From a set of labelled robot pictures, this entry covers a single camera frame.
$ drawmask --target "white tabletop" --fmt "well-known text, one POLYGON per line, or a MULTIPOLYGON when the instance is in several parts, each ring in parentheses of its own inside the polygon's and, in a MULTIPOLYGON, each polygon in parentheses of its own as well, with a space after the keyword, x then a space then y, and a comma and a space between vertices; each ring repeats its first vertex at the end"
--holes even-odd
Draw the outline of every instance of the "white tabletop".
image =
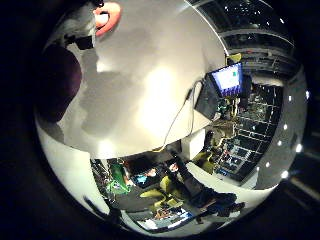
MULTIPOLYGON (((69 49, 79 60, 81 88, 58 123, 64 144, 91 158, 128 156, 162 146, 188 90, 224 66, 216 33, 183 0, 120 0, 117 28, 95 49, 69 49)), ((195 112, 194 131, 209 123, 195 112)), ((168 143, 189 134, 187 102, 168 143)))

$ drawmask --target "computer monitor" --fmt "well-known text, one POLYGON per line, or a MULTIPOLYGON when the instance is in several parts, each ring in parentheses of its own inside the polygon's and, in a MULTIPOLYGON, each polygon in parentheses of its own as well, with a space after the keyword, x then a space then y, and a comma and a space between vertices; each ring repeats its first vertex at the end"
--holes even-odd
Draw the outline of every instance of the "computer monitor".
POLYGON ((219 97, 236 96, 242 92, 241 63, 209 72, 207 76, 216 87, 219 97))

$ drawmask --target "bag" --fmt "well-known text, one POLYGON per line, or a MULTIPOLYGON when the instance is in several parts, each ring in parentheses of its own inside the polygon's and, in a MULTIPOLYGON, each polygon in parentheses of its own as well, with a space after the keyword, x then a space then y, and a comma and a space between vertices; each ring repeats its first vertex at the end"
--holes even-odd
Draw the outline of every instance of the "bag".
POLYGON ((112 180, 107 184, 106 190, 109 193, 113 194, 128 194, 131 191, 131 188, 126 185, 123 175, 124 169, 121 164, 111 164, 111 175, 112 180))

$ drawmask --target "ceiling light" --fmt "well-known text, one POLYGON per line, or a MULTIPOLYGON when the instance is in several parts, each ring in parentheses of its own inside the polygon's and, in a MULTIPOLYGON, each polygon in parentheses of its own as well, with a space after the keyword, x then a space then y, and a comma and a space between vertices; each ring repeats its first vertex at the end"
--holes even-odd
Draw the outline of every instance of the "ceiling light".
POLYGON ((288 171, 283 171, 281 173, 281 178, 288 178, 288 176, 289 176, 289 172, 288 171))
POLYGON ((303 146, 299 143, 296 147, 296 152, 299 153, 302 151, 303 146))

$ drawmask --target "cable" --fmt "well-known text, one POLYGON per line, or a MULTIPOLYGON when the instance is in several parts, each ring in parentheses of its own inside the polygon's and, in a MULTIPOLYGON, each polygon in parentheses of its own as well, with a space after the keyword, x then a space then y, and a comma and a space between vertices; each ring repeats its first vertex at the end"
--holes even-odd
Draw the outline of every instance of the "cable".
POLYGON ((192 131, 193 131, 193 125, 194 125, 194 94, 195 94, 195 90, 196 90, 196 87, 197 87, 198 83, 203 84, 203 81, 204 81, 204 79, 196 81, 194 83, 193 87, 192 87, 192 105, 191 105, 192 121, 191 121, 191 129, 190 129, 190 132, 189 132, 189 134, 187 136, 190 136, 192 134, 192 131))
POLYGON ((189 133, 187 136, 189 136, 189 135, 192 133, 192 131, 193 131, 193 122, 194 122, 194 111, 193 111, 193 109, 194 109, 194 93, 195 93, 195 88, 196 88, 196 86, 197 86, 198 83, 203 83, 203 79, 196 81, 196 82, 193 84, 192 88, 188 91, 187 96, 186 96, 186 98, 185 98, 185 100, 184 100, 181 108, 179 109, 178 113, 176 114, 176 116, 174 117, 173 121, 172 121, 171 124, 170 124, 170 127, 169 127, 169 129, 168 129, 168 131, 167 131, 167 133, 166 133, 166 136, 165 136, 165 138, 164 138, 164 142, 163 142, 161 148, 158 149, 158 150, 152 150, 152 152, 161 152, 161 151, 165 148, 166 143, 167 143, 167 138, 168 138, 168 136, 169 136, 169 133, 171 132, 172 126, 173 126, 173 124, 176 122, 176 120, 177 120, 180 112, 182 111, 184 105, 186 104, 186 102, 187 102, 188 100, 192 100, 192 105, 191 105, 191 106, 192 106, 192 125, 191 125, 191 131, 190 131, 190 133, 189 133))

